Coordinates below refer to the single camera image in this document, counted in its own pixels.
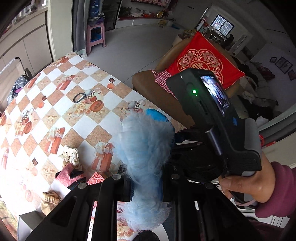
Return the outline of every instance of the red sweater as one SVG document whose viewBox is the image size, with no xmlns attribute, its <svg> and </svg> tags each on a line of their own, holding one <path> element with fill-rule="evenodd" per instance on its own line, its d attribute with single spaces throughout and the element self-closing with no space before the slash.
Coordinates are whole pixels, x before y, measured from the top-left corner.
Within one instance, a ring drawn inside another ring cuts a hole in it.
<svg viewBox="0 0 296 241">
<path fill-rule="evenodd" d="M 256 208 L 255 214 L 258 218 L 272 215 L 286 217 L 292 215 L 296 209 L 296 168 L 291 169 L 278 162 L 272 162 L 271 165 L 276 175 L 276 184 L 270 199 Z M 266 241 L 279 240 L 283 234 L 283 228 L 256 221 L 252 223 Z"/>
</svg>

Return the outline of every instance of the checkered tablecloth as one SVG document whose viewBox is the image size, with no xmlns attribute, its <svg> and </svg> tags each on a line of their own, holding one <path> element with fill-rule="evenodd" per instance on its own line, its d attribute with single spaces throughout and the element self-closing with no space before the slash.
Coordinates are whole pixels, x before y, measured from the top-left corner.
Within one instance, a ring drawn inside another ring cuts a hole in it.
<svg viewBox="0 0 296 241">
<path fill-rule="evenodd" d="M 79 93 L 86 93 L 86 98 L 75 104 L 73 98 Z M 86 102 L 88 93 L 92 95 Z M 112 143 L 131 110 L 145 112 L 148 108 L 164 113 L 73 52 L 50 64 L 19 92 L 0 118 L 0 194 L 7 207 L 18 216 L 39 208 L 42 192 L 55 190 L 61 197 L 69 192 L 55 180 L 62 169 L 59 155 L 64 145 L 78 149 L 89 176 L 100 173 L 94 165 L 97 144 Z M 176 131 L 183 128 L 165 115 Z M 50 137 L 55 134 L 61 138 L 56 154 L 50 149 Z M 113 155 L 102 175 L 116 173 L 119 165 Z"/>
</svg>

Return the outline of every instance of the white cabinet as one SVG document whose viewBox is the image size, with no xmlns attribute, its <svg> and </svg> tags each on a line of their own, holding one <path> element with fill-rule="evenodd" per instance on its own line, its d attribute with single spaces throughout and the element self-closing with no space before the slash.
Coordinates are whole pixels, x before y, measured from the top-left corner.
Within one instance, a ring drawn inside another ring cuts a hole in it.
<svg viewBox="0 0 296 241">
<path fill-rule="evenodd" d="M 24 43 L 34 73 L 38 73 L 52 61 L 46 26 L 32 32 L 24 38 Z"/>
<path fill-rule="evenodd" d="M 28 68 L 32 74 L 35 72 L 31 66 L 30 60 L 28 58 L 24 41 L 19 41 L 15 46 L 13 46 L 4 56 L 3 60 L 5 64 L 8 64 L 15 57 L 20 57 L 24 68 Z"/>
</svg>

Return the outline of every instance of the pink cloth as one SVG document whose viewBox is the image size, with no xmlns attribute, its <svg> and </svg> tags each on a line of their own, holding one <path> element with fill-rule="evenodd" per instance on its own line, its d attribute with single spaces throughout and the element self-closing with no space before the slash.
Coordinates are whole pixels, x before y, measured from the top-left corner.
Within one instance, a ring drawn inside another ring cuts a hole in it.
<svg viewBox="0 0 296 241">
<path fill-rule="evenodd" d="M 151 69 L 151 71 L 152 71 L 152 73 L 153 73 L 153 75 L 154 75 L 154 77 L 155 77 L 155 82 L 156 82 L 157 84 L 159 84 L 160 87 L 163 88 L 166 92 L 172 94 L 172 95 L 175 97 L 175 95 L 173 94 L 173 92 L 172 92 L 172 91 L 169 89 L 169 87 L 166 85 L 166 80 L 167 80 L 168 78 L 172 77 L 172 75 L 171 75 L 169 72 L 167 72 L 166 70 L 165 70 L 165 71 L 162 71 L 162 72 L 160 72 L 160 73 L 157 73 L 156 71 L 154 71 L 154 70 L 152 70 L 152 69 Z"/>
<path fill-rule="evenodd" d="M 59 175 L 56 177 L 56 180 L 59 181 L 61 184 L 63 184 L 65 187 L 70 186 L 73 182 L 78 181 L 79 179 L 83 178 L 84 175 L 78 175 L 74 178 L 70 178 L 70 173 L 73 171 L 73 165 L 71 163 L 68 163 L 68 165 L 61 170 Z"/>
<path fill-rule="evenodd" d="M 18 89 L 15 90 L 15 93 L 18 94 L 21 90 L 22 90 L 22 88 L 18 88 Z"/>
</svg>

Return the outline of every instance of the chair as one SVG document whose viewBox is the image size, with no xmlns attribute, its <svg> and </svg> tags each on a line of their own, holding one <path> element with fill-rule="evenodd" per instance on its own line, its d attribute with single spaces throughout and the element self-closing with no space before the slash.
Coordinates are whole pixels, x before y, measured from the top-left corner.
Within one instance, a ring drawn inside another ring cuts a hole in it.
<svg viewBox="0 0 296 241">
<path fill-rule="evenodd" d="M 24 69 L 21 59 L 16 57 L 12 59 L 3 70 L 0 71 L 0 113 L 3 113 L 7 107 L 7 96 L 11 91 L 15 81 L 21 76 L 26 75 L 28 80 L 32 79 L 32 74 L 28 69 Z"/>
<path fill-rule="evenodd" d="M 182 50 L 189 44 L 191 38 L 184 39 L 174 47 L 172 47 L 160 60 L 159 64 L 156 66 L 156 72 L 162 72 L 168 68 Z M 221 48 L 218 44 L 210 41 L 210 43 L 222 53 L 235 67 L 237 64 L 233 58 L 229 55 L 227 51 Z M 163 88 L 161 88 L 156 82 L 152 71 L 142 71 L 134 74 L 132 78 L 132 83 L 134 90 L 137 90 L 142 96 L 154 103 L 169 116 L 171 116 L 176 121 L 183 124 L 186 128 L 194 125 L 194 121 L 191 116 L 186 115 L 182 109 L 181 104 Z M 232 97 L 239 88 L 239 81 L 236 81 L 231 87 L 226 90 L 227 96 Z"/>
<path fill-rule="evenodd" d="M 95 41 L 91 41 L 91 32 L 92 32 L 92 30 L 94 30 L 96 28 L 101 28 L 101 39 L 95 40 Z M 101 23 L 96 24 L 96 25 L 93 25 L 93 26 L 87 25 L 87 31 L 86 31 L 86 54 L 90 54 L 91 47 L 92 46 L 95 46 L 95 45 L 100 44 L 100 43 L 103 44 L 103 48 L 106 47 L 104 22 L 101 22 Z"/>
<path fill-rule="evenodd" d="M 208 26 L 206 27 L 205 32 L 203 33 L 203 36 L 206 39 L 209 39 L 209 37 L 211 36 L 211 30 L 210 30 L 210 28 Z"/>
</svg>

